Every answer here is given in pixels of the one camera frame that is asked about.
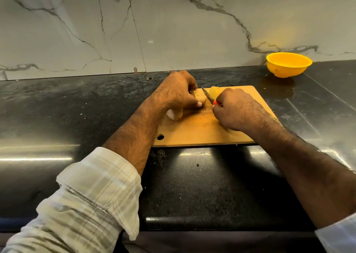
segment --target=paring knife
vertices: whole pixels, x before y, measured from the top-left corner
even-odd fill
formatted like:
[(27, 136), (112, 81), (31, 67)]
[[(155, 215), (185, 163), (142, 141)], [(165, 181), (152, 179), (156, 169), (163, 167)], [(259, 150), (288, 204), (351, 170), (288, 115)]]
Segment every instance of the paring knife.
[(207, 92), (207, 90), (204, 89), (204, 87), (202, 87), (202, 91), (204, 92), (205, 96), (207, 97), (207, 99), (209, 99), (209, 101), (211, 102), (212, 105), (220, 105), (220, 104)]

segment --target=wooden cutting board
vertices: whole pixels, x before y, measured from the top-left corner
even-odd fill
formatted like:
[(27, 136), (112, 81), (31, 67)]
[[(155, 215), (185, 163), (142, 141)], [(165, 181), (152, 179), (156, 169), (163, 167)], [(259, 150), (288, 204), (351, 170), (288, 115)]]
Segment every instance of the wooden cutting board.
[[(242, 89), (249, 93), (262, 107), (275, 119), (273, 111), (264, 101), (253, 86), (232, 86), (232, 89)], [(179, 147), (179, 146), (201, 146), (220, 144), (247, 144), (255, 143), (249, 136), (240, 132), (222, 127), (215, 118), (209, 100), (205, 105), (196, 110), (185, 109), (182, 119), (171, 120), (164, 116), (158, 128), (153, 147)]]

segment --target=person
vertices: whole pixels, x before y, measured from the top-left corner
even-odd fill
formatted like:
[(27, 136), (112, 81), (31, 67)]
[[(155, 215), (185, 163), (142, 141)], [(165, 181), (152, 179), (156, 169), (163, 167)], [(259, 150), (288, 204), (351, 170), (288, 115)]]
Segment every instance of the person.
[[(125, 230), (139, 232), (139, 194), (156, 130), (171, 108), (201, 107), (187, 72), (171, 73), (102, 147), (57, 177), (60, 188), (6, 252), (112, 252)], [(327, 252), (356, 252), (356, 174), (274, 120), (249, 94), (226, 89), (213, 106), (221, 125), (255, 140), (275, 161)]]

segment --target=granite countertop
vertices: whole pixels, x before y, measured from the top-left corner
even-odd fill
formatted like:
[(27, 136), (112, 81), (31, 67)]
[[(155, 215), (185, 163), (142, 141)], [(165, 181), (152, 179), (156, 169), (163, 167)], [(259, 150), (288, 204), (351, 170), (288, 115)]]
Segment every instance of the granite countertop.
[[(265, 66), (189, 72), (199, 86), (255, 86), (286, 127), (356, 169), (355, 66), (319, 62), (288, 79)], [(34, 218), (58, 188), (56, 176), (102, 145), (167, 75), (0, 82), (0, 232)], [(141, 230), (314, 230), (257, 145), (154, 148), (142, 187)]]

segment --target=plaid shirt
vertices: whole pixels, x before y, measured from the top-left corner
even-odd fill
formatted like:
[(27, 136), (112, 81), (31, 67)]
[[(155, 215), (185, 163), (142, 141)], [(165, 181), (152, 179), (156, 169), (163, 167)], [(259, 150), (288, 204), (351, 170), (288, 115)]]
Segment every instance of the plaid shirt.
[[(57, 177), (61, 185), (38, 217), (7, 242), (6, 252), (112, 252), (124, 229), (139, 233), (141, 178), (123, 157), (98, 147)], [(328, 253), (356, 252), (356, 214), (316, 231)]]

